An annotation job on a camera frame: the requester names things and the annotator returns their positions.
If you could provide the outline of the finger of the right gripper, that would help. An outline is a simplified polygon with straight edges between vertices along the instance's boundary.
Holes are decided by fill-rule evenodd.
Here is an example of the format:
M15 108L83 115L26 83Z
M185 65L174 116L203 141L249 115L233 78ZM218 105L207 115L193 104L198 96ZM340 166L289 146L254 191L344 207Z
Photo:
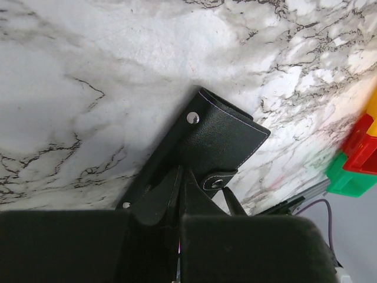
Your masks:
M246 211L229 187L223 187L222 192L226 201L230 216L247 216Z

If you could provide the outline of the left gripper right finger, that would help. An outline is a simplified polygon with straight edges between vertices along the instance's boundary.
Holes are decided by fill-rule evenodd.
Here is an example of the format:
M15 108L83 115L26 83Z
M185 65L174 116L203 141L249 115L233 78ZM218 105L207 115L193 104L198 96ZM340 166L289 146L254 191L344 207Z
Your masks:
M186 170L180 188L182 282L336 282L316 225L284 215L228 215Z

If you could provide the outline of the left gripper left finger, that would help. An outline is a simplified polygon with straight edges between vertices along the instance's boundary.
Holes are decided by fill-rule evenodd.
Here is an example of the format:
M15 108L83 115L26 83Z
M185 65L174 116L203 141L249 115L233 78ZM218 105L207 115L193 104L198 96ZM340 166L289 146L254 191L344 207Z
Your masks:
M1 213L2 282L172 282L180 168L126 209Z

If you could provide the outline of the black leather card holder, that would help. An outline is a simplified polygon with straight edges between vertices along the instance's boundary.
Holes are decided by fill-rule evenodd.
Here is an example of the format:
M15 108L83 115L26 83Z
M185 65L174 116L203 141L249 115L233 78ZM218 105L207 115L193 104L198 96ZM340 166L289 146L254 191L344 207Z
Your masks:
M128 226L175 226L181 213L221 216L213 196L269 136L251 115L201 88L117 208Z

